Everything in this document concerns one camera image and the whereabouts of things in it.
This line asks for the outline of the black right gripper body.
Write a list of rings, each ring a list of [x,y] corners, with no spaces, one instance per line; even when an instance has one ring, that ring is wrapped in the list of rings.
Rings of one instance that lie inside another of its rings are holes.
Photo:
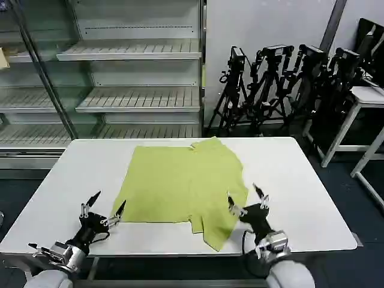
[[[239,217],[239,219],[241,222],[247,223],[251,226],[256,235],[256,241],[261,241],[267,236],[267,234],[274,232],[266,219],[269,214],[269,209],[262,209],[261,204],[258,203],[244,207],[243,210],[245,212]]]

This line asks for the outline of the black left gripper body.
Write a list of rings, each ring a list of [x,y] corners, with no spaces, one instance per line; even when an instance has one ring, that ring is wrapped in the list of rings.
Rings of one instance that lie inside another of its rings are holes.
[[[100,224],[100,221],[106,218],[93,212],[90,212],[87,218],[79,218],[80,229],[72,239],[67,241],[67,244],[77,247],[84,253],[89,253],[91,244],[104,241],[110,236],[109,226]]]

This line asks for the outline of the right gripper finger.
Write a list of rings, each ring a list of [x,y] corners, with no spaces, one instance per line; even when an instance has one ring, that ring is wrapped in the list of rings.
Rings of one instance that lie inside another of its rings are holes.
[[[231,196],[227,197],[228,205],[229,205],[229,211],[231,212],[232,215],[234,216],[244,216],[246,214],[246,210],[243,208],[238,207],[235,204],[235,201]]]
[[[260,208],[269,209],[269,195],[265,194],[255,183],[253,183],[253,187],[260,198]]]

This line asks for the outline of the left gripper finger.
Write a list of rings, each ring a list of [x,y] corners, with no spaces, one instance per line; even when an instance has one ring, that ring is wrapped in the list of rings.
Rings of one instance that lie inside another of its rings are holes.
[[[126,204],[126,201],[123,201],[121,206],[115,212],[114,216],[101,220],[100,224],[102,224],[103,226],[116,226],[116,225],[118,225],[118,223],[120,222],[120,220],[122,218],[125,204]]]
[[[95,195],[91,196],[86,203],[81,204],[79,217],[89,217],[89,210],[98,199],[100,194],[101,191],[97,192]]]

